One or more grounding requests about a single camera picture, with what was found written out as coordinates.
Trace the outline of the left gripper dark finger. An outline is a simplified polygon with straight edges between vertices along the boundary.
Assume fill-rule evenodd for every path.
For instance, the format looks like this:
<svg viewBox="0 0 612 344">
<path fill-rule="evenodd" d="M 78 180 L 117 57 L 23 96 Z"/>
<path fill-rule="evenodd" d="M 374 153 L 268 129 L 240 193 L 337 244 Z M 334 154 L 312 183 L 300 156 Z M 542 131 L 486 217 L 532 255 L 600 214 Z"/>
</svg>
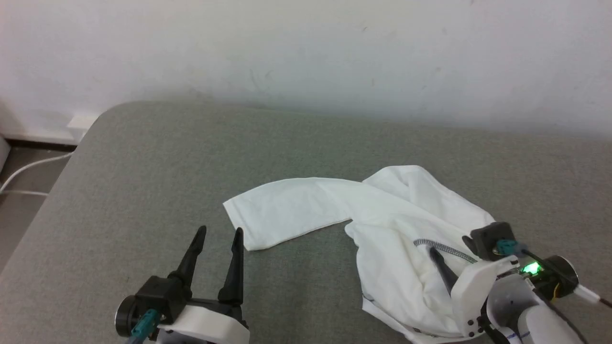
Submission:
<svg viewBox="0 0 612 344">
<path fill-rule="evenodd" d="M 243 229 L 237 228 L 231 246 L 232 259 L 223 287 L 218 293 L 220 303 L 240 307 L 243 304 Z"/>
<path fill-rule="evenodd" d="M 182 283 L 182 288 L 186 290 L 191 290 L 193 274 L 195 273 L 197 265 L 197 257 L 199 257 L 205 245 L 206 234 L 206 225 L 203 225 L 197 229 L 196 235 L 194 235 L 192 242 L 186 249 L 181 263 L 177 269 L 168 275 L 168 278 L 180 280 Z"/>
</svg>

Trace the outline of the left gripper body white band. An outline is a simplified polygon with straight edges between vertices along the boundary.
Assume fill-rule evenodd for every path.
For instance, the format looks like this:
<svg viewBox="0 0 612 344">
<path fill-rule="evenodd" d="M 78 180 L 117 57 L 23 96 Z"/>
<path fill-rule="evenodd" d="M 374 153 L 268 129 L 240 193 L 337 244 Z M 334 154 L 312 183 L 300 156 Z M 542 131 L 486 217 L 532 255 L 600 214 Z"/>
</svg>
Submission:
<svg viewBox="0 0 612 344">
<path fill-rule="evenodd" d="M 223 303 L 193 298 L 172 324 L 160 324 L 158 344 L 248 344 L 251 332 L 242 315 L 243 298 Z"/>
</svg>

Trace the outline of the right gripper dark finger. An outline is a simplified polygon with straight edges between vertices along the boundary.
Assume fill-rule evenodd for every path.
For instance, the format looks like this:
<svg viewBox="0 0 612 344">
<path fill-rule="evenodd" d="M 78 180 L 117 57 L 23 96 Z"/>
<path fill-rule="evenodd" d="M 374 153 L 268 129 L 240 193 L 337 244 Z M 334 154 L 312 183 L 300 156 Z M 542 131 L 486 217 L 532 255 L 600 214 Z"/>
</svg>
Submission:
<svg viewBox="0 0 612 344">
<path fill-rule="evenodd" d="M 430 247 L 429 253 L 431 260 L 433 261 L 437 268 L 437 271 L 441 275 L 442 281 L 444 281 L 444 285 L 447 289 L 447 292 L 451 293 L 452 288 L 454 287 L 455 283 L 457 283 L 457 275 L 455 274 L 455 272 L 453 272 L 453 270 L 451 270 L 442 254 L 435 247 Z"/>
</svg>

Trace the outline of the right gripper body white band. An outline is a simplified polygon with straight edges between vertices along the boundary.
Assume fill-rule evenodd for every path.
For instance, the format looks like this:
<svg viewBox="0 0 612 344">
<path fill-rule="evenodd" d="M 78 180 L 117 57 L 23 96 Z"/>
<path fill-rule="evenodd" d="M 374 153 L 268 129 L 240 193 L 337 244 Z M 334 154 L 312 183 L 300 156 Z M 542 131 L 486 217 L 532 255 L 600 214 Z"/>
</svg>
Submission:
<svg viewBox="0 0 612 344">
<path fill-rule="evenodd" d="M 498 276 L 519 266 L 518 257 L 479 261 L 464 269 L 451 290 L 454 320 L 465 338 L 479 335 L 477 318 Z"/>
</svg>

